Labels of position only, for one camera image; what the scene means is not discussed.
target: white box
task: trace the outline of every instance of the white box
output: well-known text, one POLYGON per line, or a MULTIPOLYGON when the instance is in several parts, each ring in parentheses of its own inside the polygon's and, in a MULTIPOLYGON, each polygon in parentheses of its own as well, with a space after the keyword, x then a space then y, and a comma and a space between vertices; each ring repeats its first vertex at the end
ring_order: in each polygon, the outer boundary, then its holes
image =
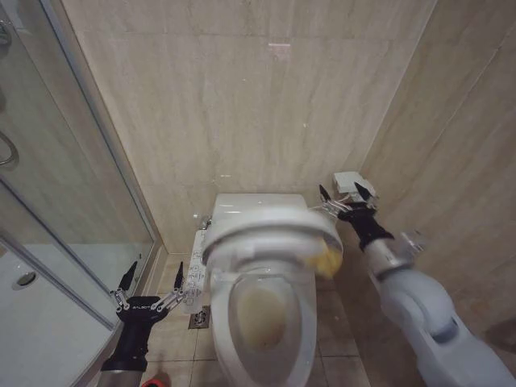
POLYGON ((365 180, 358 172, 338 172, 333 174, 333 178, 337 185, 339 194, 353 194, 357 193, 355 183, 366 188, 372 196, 376 196, 376 192, 369 181, 365 180))

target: shower drain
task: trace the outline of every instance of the shower drain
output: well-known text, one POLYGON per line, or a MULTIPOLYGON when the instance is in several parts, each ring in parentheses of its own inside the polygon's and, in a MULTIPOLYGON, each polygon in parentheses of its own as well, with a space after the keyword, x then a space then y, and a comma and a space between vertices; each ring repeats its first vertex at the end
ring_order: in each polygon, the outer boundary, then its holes
POLYGON ((28 287, 32 282, 35 281, 37 275, 35 272, 24 273, 16 282, 13 284, 14 290, 19 290, 28 287))

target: shower enclosure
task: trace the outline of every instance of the shower enclosure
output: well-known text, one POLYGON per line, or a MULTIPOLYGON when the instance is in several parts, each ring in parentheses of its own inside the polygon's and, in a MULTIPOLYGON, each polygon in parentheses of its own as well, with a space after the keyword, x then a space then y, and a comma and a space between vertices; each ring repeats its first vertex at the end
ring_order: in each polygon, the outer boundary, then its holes
POLYGON ((0 7, 0 385, 71 385, 160 243, 44 2, 0 7))

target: yellow sponge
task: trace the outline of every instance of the yellow sponge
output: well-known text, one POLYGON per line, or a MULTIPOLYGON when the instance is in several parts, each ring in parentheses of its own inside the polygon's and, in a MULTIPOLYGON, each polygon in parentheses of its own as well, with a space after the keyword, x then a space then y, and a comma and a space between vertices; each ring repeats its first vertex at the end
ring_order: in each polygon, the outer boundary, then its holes
POLYGON ((324 239, 321 239, 322 252, 311 256, 306 264, 314 268, 317 274, 325 278, 332 278, 342 265, 342 252, 329 248, 324 239))

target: white toilet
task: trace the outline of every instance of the white toilet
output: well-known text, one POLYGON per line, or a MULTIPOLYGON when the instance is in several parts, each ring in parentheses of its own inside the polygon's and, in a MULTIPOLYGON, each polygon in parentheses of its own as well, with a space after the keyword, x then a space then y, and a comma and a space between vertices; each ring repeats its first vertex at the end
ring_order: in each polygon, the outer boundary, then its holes
POLYGON ((235 386, 304 386, 317 330, 314 272, 332 222, 301 195, 220 194, 204 240, 218 361, 235 386))

